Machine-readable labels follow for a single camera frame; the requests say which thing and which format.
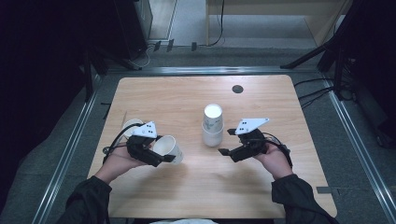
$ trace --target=sleeve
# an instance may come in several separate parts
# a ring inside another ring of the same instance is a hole
[[[315,201],[312,187],[297,175],[288,175],[272,183],[272,200],[285,207],[286,223],[335,223]]]
[[[112,188],[97,178],[79,183],[66,202],[66,210],[57,223],[101,223],[107,215]]]

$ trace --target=table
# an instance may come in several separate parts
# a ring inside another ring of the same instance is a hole
[[[224,15],[304,15],[318,46],[325,42],[351,0],[226,0]],[[221,15],[221,0],[206,0],[206,44],[209,16]]]
[[[243,92],[234,93],[240,85]],[[154,120],[159,135],[173,135],[184,153],[180,165],[135,168],[111,183],[111,217],[278,218],[283,206],[271,201],[273,178],[247,159],[234,163],[201,139],[204,108],[223,109],[225,130],[240,119],[269,118],[260,127],[291,150],[293,171],[314,189],[315,198],[332,216],[336,208],[290,77],[126,77],[120,81],[96,149],[89,176],[102,165],[102,149],[111,144],[128,119]],[[239,138],[224,133],[219,147],[239,147]]]

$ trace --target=white cup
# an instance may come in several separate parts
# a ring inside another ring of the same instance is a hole
[[[155,142],[152,150],[162,156],[173,155],[176,156],[171,163],[178,165],[183,161],[183,152],[177,145],[176,139],[172,135],[165,135]]]
[[[209,133],[218,133],[223,129],[222,109],[219,105],[205,107],[203,127]]]
[[[131,124],[135,124],[135,123],[143,124],[143,121],[140,120],[140,119],[130,119],[130,120],[128,120],[128,121],[126,121],[126,122],[124,123],[122,129],[128,127],[128,126],[131,125]],[[139,127],[139,126],[134,126],[134,127],[129,128],[127,131],[124,132],[123,135],[128,139],[129,137],[132,136],[132,133],[133,133],[134,130],[135,130],[136,128],[138,128],[138,127]]]
[[[215,147],[220,145],[220,143],[222,142],[224,125],[221,125],[222,128],[217,133],[208,132],[204,126],[205,125],[202,124],[202,139],[204,140],[205,145],[209,147]]]

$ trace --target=hand-mounted device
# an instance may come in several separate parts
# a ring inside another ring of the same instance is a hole
[[[157,141],[161,138],[157,135],[154,121],[149,123],[135,123],[125,127],[114,139],[110,147],[105,147],[103,152],[106,154],[103,163],[107,160],[111,152],[117,147],[120,137],[130,128],[138,126],[134,129],[131,137],[128,138],[126,146],[128,148],[128,153],[132,158],[139,161],[145,162],[148,165],[157,167],[161,162],[171,162],[176,156],[173,155],[160,155],[149,149],[150,144],[153,141]]]
[[[275,136],[269,133],[262,133],[258,129],[268,121],[269,119],[242,119],[236,129],[227,130],[229,135],[238,135],[242,146],[233,150],[219,148],[221,155],[230,156],[234,162],[242,161],[247,158],[259,155],[260,153],[265,154],[268,149],[265,144],[268,143],[277,146],[280,151],[285,154],[289,166],[292,167],[290,150],[288,150],[288,148],[283,145]]]

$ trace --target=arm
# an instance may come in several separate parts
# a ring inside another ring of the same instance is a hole
[[[76,186],[57,223],[103,223],[111,191],[108,184],[141,165],[145,163],[131,158],[126,147],[117,147],[94,176]]]
[[[286,223],[338,223],[317,204],[311,186],[292,172],[285,155],[276,146],[267,147],[266,154],[254,158],[274,177],[272,199],[284,205]]]

